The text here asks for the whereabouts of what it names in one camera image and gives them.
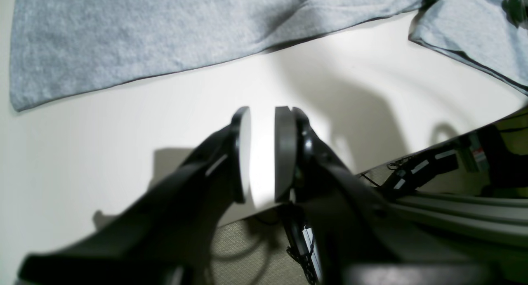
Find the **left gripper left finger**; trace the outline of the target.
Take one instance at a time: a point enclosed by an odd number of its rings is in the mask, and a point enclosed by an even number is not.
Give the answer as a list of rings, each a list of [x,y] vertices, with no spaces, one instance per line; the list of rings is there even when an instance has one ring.
[[[246,201],[250,149],[245,106],[98,232],[55,252],[28,255],[19,283],[203,285],[219,219]]]

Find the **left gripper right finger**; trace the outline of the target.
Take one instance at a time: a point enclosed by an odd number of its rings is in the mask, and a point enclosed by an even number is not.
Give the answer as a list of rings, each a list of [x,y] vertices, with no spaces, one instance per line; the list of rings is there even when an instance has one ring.
[[[412,225],[347,169],[299,108],[275,108],[275,202],[307,219],[322,284],[369,284],[417,264],[404,243]]]

